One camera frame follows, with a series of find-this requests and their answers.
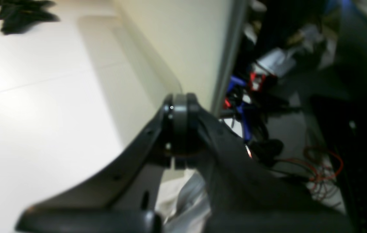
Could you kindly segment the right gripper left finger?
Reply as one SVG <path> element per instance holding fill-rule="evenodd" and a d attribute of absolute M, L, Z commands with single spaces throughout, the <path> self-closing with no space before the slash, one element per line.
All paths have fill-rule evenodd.
<path fill-rule="evenodd" d="M 185 152 L 188 98 L 168 95 L 127 148 L 86 181 L 28 207 L 21 233 L 161 233 L 155 211 L 164 170 Z"/>

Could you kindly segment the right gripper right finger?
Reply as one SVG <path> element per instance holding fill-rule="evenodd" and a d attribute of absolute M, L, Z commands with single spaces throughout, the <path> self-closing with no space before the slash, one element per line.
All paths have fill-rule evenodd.
<path fill-rule="evenodd" d="M 242 140 L 187 94 L 189 166 L 206 183 L 204 233 L 353 233 L 351 221 L 274 177 Z"/>

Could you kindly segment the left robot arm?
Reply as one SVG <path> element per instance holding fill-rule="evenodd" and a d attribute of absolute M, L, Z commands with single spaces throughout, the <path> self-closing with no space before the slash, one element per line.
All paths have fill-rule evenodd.
<path fill-rule="evenodd" d="M 59 22 L 49 8 L 50 0 L 0 0 L 0 32 L 3 35 L 23 34 L 43 22 Z"/>

